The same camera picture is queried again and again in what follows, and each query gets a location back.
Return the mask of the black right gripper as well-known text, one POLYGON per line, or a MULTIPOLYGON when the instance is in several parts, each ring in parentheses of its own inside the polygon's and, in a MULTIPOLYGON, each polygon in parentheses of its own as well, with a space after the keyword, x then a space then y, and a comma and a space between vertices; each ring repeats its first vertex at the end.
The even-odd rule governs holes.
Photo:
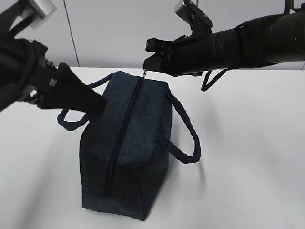
POLYGON ((204 37, 183 36, 174 41, 151 38, 147 40, 145 50, 154 54, 144 60, 144 70, 173 77, 233 69, 241 62, 235 28, 204 37))

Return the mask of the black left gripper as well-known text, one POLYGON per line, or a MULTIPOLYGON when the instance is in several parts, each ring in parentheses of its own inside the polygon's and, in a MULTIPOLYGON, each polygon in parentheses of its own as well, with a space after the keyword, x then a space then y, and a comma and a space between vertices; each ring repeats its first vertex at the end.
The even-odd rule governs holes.
POLYGON ((71 109, 101 115, 107 100, 61 63, 45 57, 47 47, 26 39, 0 39, 0 108, 26 102, 40 109, 71 109))

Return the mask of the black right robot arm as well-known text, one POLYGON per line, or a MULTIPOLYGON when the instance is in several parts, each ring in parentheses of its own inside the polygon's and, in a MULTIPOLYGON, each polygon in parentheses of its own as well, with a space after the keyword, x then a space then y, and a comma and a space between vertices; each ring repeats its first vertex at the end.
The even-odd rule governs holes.
POLYGON ((200 76, 218 69, 253 69, 305 59, 305 7, 285 1, 282 14, 252 19, 234 28, 212 32, 212 21, 194 3, 182 0, 175 13, 192 34, 174 41, 150 38, 143 68, 173 77, 200 76))

